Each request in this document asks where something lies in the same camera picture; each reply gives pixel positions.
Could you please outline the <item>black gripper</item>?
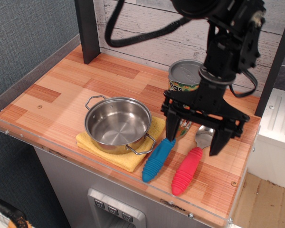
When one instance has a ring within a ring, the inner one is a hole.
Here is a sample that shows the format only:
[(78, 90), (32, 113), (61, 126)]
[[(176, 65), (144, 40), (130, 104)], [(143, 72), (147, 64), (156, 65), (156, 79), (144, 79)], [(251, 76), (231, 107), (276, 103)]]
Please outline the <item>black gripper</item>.
[(215, 129), (210, 144), (210, 156), (218, 155), (230, 138), (240, 137), (250, 117), (229, 105), (223, 98), (226, 87), (235, 75), (222, 79), (205, 68), (199, 69), (199, 88), (190, 92), (166, 90), (161, 111), (166, 116), (166, 138), (172, 142), (181, 119)]

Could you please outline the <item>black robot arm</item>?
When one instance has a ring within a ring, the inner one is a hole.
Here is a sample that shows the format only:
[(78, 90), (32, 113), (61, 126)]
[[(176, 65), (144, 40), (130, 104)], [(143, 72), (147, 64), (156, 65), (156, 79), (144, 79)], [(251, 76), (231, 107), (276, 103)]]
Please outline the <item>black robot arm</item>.
[(234, 137), (240, 137), (249, 116), (224, 100), (237, 74), (253, 84), (249, 69), (259, 58), (258, 39), (265, 22), (261, 0), (175, 0), (174, 8), (187, 19), (209, 22), (207, 56), (199, 69), (197, 90), (164, 92), (161, 110), (166, 116), (166, 138), (172, 141), (181, 119), (214, 129), (210, 155), (217, 155)]

